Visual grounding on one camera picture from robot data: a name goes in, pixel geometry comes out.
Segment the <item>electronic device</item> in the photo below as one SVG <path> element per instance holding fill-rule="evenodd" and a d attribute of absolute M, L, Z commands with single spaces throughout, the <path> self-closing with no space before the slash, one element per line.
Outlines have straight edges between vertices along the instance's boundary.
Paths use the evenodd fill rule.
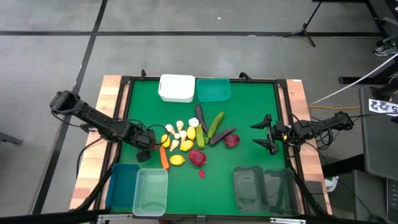
<path fill-rule="evenodd" d="M 398 181 L 387 179 L 387 218 L 398 223 Z"/>
<path fill-rule="evenodd" d="M 90 107 L 86 102 L 80 100 L 79 95 L 71 91 L 57 92 L 50 103 L 51 113 L 65 116 L 76 116 L 87 124 L 80 127 L 89 132 L 95 127 L 102 138 L 111 142 L 125 142 L 136 147 L 137 160 L 144 162 L 150 159 L 150 152 L 154 150 L 155 133 L 140 124 L 133 124 L 128 120 L 115 121 L 113 118 Z"/>
<path fill-rule="evenodd" d="M 275 155 L 279 151 L 275 140 L 282 141 L 290 146 L 299 146 L 304 144 L 306 140 L 318 137 L 326 131 L 348 131 L 354 126 L 348 114 L 342 111 L 335 113 L 331 118 L 319 121 L 297 119 L 291 126 L 285 126 L 283 121 L 276 121 L 275 125 L 271 126 L 271 121 L 271 115 L 267 114 L 262 122 L 250 126 L 256 129 L 268 129 L 267 139 L 253 139 L 253 141 L 268 149 L 271 155 Z"/>

